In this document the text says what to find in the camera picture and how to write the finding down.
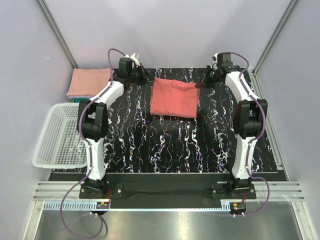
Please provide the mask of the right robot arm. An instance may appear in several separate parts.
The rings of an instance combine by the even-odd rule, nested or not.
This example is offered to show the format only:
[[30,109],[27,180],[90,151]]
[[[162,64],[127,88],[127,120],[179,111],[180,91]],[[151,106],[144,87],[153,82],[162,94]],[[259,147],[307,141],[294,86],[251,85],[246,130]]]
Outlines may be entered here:
[[196,88],[214,88],[216,83],[224,83],[237,102],[233,117],[233,130],[237,138],[235,161],[230,179],[219,191],[222,195],[242,198],[252,192],[252,160],[258,140],[266,129],[268,102],[260,99],[247,84],[241,68],[232,62],[233,52],[217,53],[212,65],[206,67]]

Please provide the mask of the red t shirt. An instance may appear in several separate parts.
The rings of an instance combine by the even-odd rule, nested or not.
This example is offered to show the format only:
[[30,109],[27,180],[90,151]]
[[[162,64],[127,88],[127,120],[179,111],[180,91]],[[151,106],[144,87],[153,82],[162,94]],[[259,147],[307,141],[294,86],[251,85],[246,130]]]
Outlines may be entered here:
[[194,119],[199,98],[195,83],[157,78],[151,88],[150,114]]

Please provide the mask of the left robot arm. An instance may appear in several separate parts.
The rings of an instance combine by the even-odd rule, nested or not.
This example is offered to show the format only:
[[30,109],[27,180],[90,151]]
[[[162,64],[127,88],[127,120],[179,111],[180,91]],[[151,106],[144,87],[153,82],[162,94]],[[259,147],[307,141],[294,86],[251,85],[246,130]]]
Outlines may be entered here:
[[89,100],[78,106],[77,130],[82,138],[87,157],[85,177],[80,180],[81,192],[103,198],[108,192],[106,168],[104,166],[104,139],[108,133],[108,108],[130,87],[145,85],[152,79],[139,55],[125,55],[119,59],[118,69],[112,73],[107,85]]

